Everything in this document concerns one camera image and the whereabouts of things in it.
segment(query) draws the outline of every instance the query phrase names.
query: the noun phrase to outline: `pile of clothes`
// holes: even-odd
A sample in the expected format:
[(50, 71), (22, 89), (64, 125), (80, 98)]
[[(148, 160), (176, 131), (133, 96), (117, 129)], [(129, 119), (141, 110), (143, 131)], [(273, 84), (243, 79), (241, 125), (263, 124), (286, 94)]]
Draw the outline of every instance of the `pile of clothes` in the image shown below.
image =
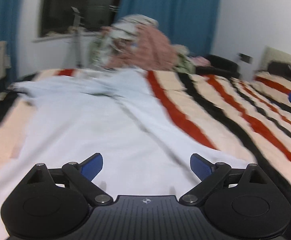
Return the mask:
[(195, 73), (196, 65), (209, 61), (188, 58), (189, 50), (172, 46), (158, 28), (158, 22), (144, 15), (129, 15), (103, 27), (90, 44), (91, 68), (138, 66), (144, 70), (175, 70)]

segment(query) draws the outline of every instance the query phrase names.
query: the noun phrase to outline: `window sill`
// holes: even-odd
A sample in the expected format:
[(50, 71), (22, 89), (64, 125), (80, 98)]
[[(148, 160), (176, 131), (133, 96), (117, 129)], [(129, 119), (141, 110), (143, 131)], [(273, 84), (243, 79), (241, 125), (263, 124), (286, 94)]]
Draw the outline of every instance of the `window sill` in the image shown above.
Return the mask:
[[(99, 32), (83, 32), (80, 33), (81, 37), (89, 37), (89, 36), (95, 36), (98, 35)], [(42, 38), (36, 38), (33, 40), (33, 43), (38, 43), (42, 41), (52, 41), (52, 40), (59, 40), (59, 39), (68, 39), (72, 38), (73, 34), (60, 34), (60, 35), (55, 35), (55, 36), (48, 36), (48, 37), (42, 37)]]

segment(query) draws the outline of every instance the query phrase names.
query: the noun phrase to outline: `pink blanket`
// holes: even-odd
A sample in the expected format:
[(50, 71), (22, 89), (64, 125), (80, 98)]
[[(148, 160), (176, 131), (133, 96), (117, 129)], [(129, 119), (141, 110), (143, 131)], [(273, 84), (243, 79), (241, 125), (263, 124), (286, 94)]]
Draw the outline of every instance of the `pink blanket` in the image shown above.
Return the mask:
[(144, 70), (171, 70), (177, 63), (177, 52), (169, 39), (149, 25), (138, 25), (137, 29), (137, 47), (130, 42), (116, 44), (121, 52), (110, 59), (106, 68), (136, 65)]

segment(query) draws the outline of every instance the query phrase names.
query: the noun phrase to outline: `bed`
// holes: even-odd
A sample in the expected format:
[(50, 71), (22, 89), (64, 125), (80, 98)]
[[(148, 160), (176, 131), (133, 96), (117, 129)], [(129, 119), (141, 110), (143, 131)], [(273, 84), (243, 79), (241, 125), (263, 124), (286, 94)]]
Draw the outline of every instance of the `bed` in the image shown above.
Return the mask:
[[(118, 194), (181, 196), (200, 182), (189, 167), (196, 152), (233, 168), (258, 163), (291, 204), (291, 104), (284, 93), (291, 90), (290, 81), (260, 73), (248, 83), (225, 71), (198, 68), (196, 75), (123, 71), (111, 83), (84, 91), (77, 86), (64, 92), (55, 83), (42, 83), (56, 75), (77, 82), (78, 73), (38, 74), (38, 82), (23, 88), (40, 96), (17, 98), (0, 123), (0, 204), (35, 163), (58, 168), (95, 152), (104, 154), (104, 171), (93, 182), (114, 199)], [(111, 85), (120, 94), (112, 101)], [(54, 97), (45, 97), (47, 87), (58, 90)], [(95, 101), (78, 114), (91, 94)], [(31, 98), (40, 111), (27, 103)], [(91, 113), (93, 120), (87, 118)], [(46, 116), (45, 122), (59, 124), (57, 129), (48, 129), (42, 121)], [(85, 127), (81, 133), (76, 132), (79, 123)], [(5, 237), (0, 221), (0, 239)]]

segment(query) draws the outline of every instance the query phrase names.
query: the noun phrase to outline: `wall socket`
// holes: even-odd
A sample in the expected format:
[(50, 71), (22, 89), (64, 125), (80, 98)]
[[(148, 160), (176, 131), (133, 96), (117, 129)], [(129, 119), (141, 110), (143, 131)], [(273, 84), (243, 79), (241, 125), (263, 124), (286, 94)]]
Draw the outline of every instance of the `wall socket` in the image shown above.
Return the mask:
[(239, 55), (241, 61), (246, 62), (248, 64), (252, 63), (252, 59), (253, 59), (252, 57), (245, 55), (245, 54), (242, 54), (242, 53), (239, 53), (238, 55)]

